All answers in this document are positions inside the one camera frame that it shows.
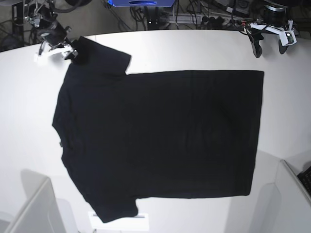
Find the black T-shirt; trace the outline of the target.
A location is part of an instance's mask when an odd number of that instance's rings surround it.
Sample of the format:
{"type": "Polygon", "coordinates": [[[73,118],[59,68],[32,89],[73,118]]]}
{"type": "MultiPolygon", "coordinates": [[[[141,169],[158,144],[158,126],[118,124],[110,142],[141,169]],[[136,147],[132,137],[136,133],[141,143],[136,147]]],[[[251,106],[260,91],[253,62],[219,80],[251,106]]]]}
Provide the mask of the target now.
{"type": "Polygon", "coordinates": [[[131,56],[80,37],[52,125],[70,178],[102,222],[136,200],[251,192],[264,72],[126,74],[131,56]]]}

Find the blue box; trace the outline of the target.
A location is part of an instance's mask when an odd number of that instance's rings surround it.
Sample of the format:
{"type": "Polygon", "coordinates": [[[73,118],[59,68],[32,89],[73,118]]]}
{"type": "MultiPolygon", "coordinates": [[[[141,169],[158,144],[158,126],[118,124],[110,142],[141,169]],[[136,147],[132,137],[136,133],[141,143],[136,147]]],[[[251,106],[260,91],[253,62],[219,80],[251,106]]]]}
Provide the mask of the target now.
{"type": "Polygon", "coordinates": [[[175,0],[108,0],[107,2],[114,7],[171,7],[175,0]]]}

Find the black keyboard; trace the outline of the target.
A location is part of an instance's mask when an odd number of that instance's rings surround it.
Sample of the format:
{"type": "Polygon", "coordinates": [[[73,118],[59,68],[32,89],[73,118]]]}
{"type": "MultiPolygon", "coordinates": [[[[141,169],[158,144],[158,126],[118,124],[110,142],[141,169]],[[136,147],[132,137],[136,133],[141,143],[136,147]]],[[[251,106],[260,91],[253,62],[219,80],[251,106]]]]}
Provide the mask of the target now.
{"type": "Polygon", "coordinates": [[[306,191],[311,194],[311,167],[309,167],[306,171],[298,174],[297,177],[305,187],[306,191]]]}

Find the white partition panel left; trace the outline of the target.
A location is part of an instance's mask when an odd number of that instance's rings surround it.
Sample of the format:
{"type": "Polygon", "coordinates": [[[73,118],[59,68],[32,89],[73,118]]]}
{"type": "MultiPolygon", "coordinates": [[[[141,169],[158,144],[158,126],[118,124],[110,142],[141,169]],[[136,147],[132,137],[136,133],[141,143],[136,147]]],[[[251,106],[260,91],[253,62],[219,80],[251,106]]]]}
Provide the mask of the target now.
{"type": "Polygon", "coordinates": [[[26,201],[12,219],[1,212],[2,233],[65,233],[51,179],[35,171],[21,171],[26,201]]]}

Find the white partition panel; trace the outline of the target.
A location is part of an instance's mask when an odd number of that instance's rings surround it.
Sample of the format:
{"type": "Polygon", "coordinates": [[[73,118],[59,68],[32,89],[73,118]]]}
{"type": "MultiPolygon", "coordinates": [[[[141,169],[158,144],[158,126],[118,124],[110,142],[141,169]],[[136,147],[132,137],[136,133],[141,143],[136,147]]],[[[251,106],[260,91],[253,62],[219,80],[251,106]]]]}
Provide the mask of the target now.
{"type": "Polygon", "coordinates": [[[309,233],[311,198],[286,161],[280,161],[273,183],[262,187],[251,233],[309,233]]]}
{"type": "Polygon", "coordinates": [[[51,179],[35,171],[21,171],[26,201],[12,219],[1,212],[2,233],[65,233],[51,179]]]}

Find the white partition panel right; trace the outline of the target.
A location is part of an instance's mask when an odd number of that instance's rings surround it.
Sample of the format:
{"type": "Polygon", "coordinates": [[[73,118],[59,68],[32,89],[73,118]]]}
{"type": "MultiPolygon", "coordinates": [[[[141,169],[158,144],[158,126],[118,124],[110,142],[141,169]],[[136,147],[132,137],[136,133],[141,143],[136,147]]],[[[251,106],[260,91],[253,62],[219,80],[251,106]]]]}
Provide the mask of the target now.
{"type": "Polygon", "coordinates": [[[280,161],[273,183],[262,187],[251,233],[309,233],[311,198],[286,161],[280,161]]]}

